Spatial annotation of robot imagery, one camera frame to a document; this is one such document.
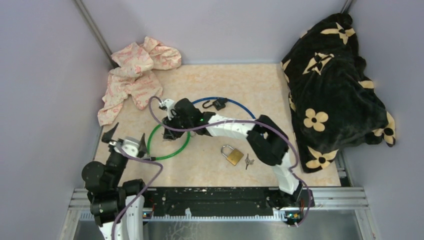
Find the green cable lock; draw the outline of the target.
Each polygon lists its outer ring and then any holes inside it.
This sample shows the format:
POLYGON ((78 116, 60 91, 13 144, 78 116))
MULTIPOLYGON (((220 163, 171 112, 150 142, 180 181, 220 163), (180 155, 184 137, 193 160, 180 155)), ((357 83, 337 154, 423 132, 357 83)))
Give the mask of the green cable lock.
MULTIPOLYGON (((151 142, 152 142, 153 136, 159 130, 160 127, 161 127, 160 124, 158 124, 157 126, 155 126, 155 128, 152 130, 152 132, 150 133, 150 135, 149 135, 149 137, 147 139, 146 147, 147 147, 147 153, 148 154, 150 154, 150 147, 151 147, 151 142)), ((170 158, 172 158, 172 157, 180 154, 188 146, 188 144, 190 142, 190 139, 191 139, 191 134, 190 133, 187 133, 187 137, 186 137, 186 140, 185 140, 184 144, 178 150, 176 150, 175 152, 170 153, 168 155, 156 156, 156 157, 151 157, 151 158, 152 159, 155 158, 158 161, 170 159, 170 158)))

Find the large brass padlock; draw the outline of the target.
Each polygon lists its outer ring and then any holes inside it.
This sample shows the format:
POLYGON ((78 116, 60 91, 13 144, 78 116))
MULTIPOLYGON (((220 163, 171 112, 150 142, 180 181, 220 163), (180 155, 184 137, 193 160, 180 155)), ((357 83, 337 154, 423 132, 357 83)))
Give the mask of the large brass padlock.
POLYGON ((230 145, 223 145, 220 149, 220 152, 233 166, 236 166, 244 157, 244 153, 230 145))

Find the black padlock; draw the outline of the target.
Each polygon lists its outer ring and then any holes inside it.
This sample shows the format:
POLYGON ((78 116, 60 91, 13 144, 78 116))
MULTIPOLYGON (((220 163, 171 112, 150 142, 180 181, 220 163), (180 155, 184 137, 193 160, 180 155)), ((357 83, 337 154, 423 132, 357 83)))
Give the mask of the black padlock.
POLYGON ((217 98, 214 101, 207 100, 202 104, 204 109, 214 107, 217 111, 220 111, 226 107, 226 103, 229 100, 227 98, 217 98))

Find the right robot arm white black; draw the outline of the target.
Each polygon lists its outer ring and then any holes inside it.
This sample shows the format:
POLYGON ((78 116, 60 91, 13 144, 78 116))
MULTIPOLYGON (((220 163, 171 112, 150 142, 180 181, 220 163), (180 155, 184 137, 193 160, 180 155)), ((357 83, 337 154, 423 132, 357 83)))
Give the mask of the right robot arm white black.
POLYGON ((224 117, 215 112, 200 111, 187 98, 161 100, 159 108, 166 111, 166 117, 162 119, 164 139, 175 140, 183 132, 195 132, 200 136, 247 141, 257 158, 272 168, 282 191, 283 203, 295 206, 301 200, 302 183, 293 174, 289 154, 296 149, 267 115, 252 120, 224 117))

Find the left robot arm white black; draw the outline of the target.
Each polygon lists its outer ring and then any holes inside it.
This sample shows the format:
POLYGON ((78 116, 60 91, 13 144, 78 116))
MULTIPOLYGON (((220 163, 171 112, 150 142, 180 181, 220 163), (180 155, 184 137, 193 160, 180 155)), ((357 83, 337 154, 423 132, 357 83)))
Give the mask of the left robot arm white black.
POLYGON ((119 186, 129 159, 117 147, 132 157, 141 158, 147 153, 145 137, 113 139, 115 125, 105 132, 101 142, 108 145, 109 157, 106 163, 92 161, 81 172, 90 212, 105 240, 142 240, 143 207, 149 203, 150 193, 144 190, 142 179, 126 181, 119 186))

